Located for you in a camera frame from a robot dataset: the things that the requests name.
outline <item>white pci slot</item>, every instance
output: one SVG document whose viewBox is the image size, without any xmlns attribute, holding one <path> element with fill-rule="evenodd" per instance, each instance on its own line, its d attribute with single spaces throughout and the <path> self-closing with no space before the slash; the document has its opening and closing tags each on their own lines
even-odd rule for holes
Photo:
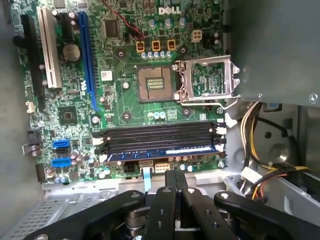
<svg viewBox="0 0 320 240">
<path fill-rule="evenodd" d="M 45 7 L 37 6 L 36 11 L 40 26 L 48 88 L 62 88 L 53 15 L 50 9 Z"/>
</svg>

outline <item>black plastic bracket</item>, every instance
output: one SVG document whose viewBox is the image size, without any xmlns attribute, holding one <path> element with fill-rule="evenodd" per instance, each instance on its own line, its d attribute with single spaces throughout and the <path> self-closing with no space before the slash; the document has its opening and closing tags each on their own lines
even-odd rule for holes
<svg viewBox="0 0 320 240">
<path fill-rule="evenodd" d="M 26 236 L 24 240 L 34 240 L 38 236 L 46 236 L 50 240 L 88 240 L 98 233 L 103 234 L 104 240 L 110 240 L 112 230 L 123 224 L 124 217 L 144 204 L 143 193 L 126 191 L 41 228 Z"/>
</svg>

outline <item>metal bracket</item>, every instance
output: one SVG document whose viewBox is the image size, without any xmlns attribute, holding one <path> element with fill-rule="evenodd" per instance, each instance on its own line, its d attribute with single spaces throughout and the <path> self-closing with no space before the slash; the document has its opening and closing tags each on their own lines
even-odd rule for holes
<svg viewBox="0 0 320 240">
<path fill-rule="evenodd" d="M 223 63 L 223 82 L 224 82 L 224 92 L 210 94 L 204 93 L 201 96 L 195 96 L 193 91 L 192 84 L 192 67 L 195 64 L 200 64 L 203 67 L 208 66 L 209 64 L 219 64 Z M 180 103 L 184 106 L 195 106 L 195 105 L 219 105 L 223 108 L 219 102 L 203 102 L 203 101 L 212 101 L 220 99 L 232 99 L 237 98 L 233 96 L 232 93 L 235 90 L 236 86 L 240 83 L 240 80 L 234 78 L 234 74 L 238 74 L 240 69 L 236 67 L 230 61 L 230 55 L 225 56 L 214 56 L 196 60 L 187 60 L 187 61 L 176 61 L 172 65 L 172 70 L 176 71 L 180 75 L 181 88 L 179 90 Z"/>
</svg>

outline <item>chip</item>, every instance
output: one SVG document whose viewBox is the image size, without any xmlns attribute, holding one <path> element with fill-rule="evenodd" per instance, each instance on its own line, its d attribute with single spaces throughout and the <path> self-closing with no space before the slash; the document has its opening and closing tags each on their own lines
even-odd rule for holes
<svg viewBox="0 0 320 240">
<path fill-rule="evenodd" d="M 83 143 L 85 145 L 91 145 L 92 144 L 92 138 L 91 137 L 86 137 L 83 139 Z"/>
<path fill-rule="evenodd" d="M 78 8 L 79 8 L 79 9 L 87 9 L 87 8 L 88 8 L 87 2 L 85 2 L 85 1 L 79 1 L 79 2 L 78 2 Z"/>
<path fill-rule="evenodd" d="M 137 79 L 140 102 L 162 102 L 172 99 L 170 67 L 138 68 Z"/>
<path fill-rule="evenodd" d="M 115 18 L 104 20 L 104 35 L 108 39 L 119 38 L 119 23 Z"/>
<path fill-rule="evenodd" d="M 61 125 L 73 125 L 78 123 L 75 106 L 61 106 L 58 108 L 58 112 Z"/>
</svg>

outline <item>pci express slot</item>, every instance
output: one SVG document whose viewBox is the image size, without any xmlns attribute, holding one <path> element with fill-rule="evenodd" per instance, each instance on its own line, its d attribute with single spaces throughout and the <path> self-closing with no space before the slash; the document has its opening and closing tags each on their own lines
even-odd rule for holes
<svg viewBox="0 0 320 240">
<path fill-rule="evenodd" d="M 31 74 L 33 93 L 37 98 L 39 111 L 43 112 L 45 109 L 45 89 L 42 84 L 42 73 L 39 68 L 41 63 L 38 55 L 39 49 L 37 44 L 35 20 L 28 14 L 22 14 L 21 23 L 26 42 L 25 47 Z"/>
<path fill-rule="evenodd" d="M 93 110 L 98 111 L 99 109 L 96 102 L 94 60 L 89 33 L 89 18 L 84 11 L 78 12 L 78 22 L 86 91 L 89 95 L 91 95 Z"/>
<path fill-rule="evenodd" d="M 62 88 L 53 15 L 50 9 L 40 6 L 36 7 L 36 12 L 39 19 L 48 88 Z"/>
<path fill-rule="evenodd" d="M 106 131 L 106 136 L 103 150 L 108 154 L 196 145 L 210 146 L 217 137 L 212 122 L 180 123 L 169 127 L 158 125 L 151 128 L 110 129 Z"/>
</svg>

